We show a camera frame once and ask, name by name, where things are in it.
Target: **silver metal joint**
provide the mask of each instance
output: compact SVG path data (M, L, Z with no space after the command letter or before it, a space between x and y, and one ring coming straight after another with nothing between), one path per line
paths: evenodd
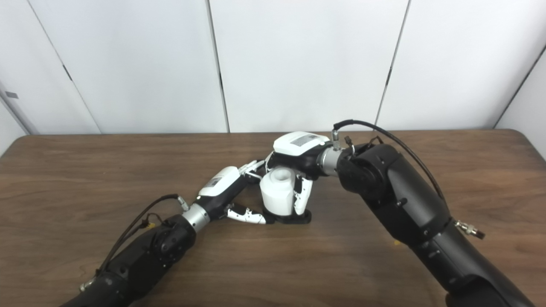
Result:
M467 223L463 223L459 220L455 221L455 226L462 230L466 235L472 235L480 240L483 240L485 238L485 233L479 231L474 225L470 225Z
M319 166L321 170L328 176L337 176L337 160L341 155L341 151L335 151L333 147L326 148L320 158Z
M210 222L210 217L198 204L193 204L189 207L189 210L182 214L182 217L186 219L190 225L192 225L195 232L199 232Z
M95 281L95 277L91 278L90 280L84 282L80 285L80 292L85 291L87 287L89 287L93 282Z

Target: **wooden table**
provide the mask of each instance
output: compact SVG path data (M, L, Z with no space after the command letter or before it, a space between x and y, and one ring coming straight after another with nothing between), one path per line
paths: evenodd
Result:
M348 133L355 143L371 132ZM225 166L264 158L280 133L27 136L0 159L0 305L58 306L92 277L128 223L167 193L192 200ZM474 245L546 305L546 163L521 134L399 132ZM260 208L257 186L238 202ZM308 225L212 223L135 306L444 306L444 291L336 178ZM178 212L161 205L163 217Z

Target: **cable connector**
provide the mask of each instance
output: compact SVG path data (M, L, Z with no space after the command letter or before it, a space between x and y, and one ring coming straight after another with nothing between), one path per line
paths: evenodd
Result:
M182 196L178 196L177 198L178 202L180 203L180 206L182 207L182 211L188 212L189 211L189 205L186 203L186 201L182 198Z
M332 142L334 143L335 151L341 150L340 136L339 132L336 129L332 130Z
M351 147L353 149L353 157L354 157L354 154L356 153L356 149L354 148L353 140L351 140L351 138L349 136L346 136L345 137L345 143L347 145L349 145L349 147Z
M483 240L485 238L485 233L479 231L474 225L469 225L467 223L463 223L459 220L455 222L455 227L462 230L466 235L473 235L474 237Z
M85 291L85 289L86 289L87 287L89 287L89 286L95 281L95 278L96 278L96 277L93 277L93 278L91 278L90 280L88 280L88 281L84 282L83 284L81 284L81 285L80 285L80 292Z

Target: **black base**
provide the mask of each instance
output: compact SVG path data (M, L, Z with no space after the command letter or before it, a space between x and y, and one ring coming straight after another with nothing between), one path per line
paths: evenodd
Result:
M282 224L309 224L311 222L311 212L307 209L305 209L304 213L302 215L297 215L296 212L292 209L291 215L275 215L271 213L265 206L264 206L264 213L263 215L269 215L275 221L282 223Z

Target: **white robotic finger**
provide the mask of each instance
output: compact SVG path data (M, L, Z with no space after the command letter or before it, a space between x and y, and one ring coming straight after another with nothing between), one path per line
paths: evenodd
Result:
M275 219L252 211L250 208L233 204L227 211L227 217L236 221L253 224L273 224Z
M250 172L256 172L264 165L265 161L263 160L254 160L248 164L245 164L239 168L239 174L249 174Z
M301 215L305 212L307 201L309 200L309 196L311 196L313 181L305 179L300 175L296 176L296 180L301 180L301 190L298 191L298 187L294 189L294 211L296 214Z

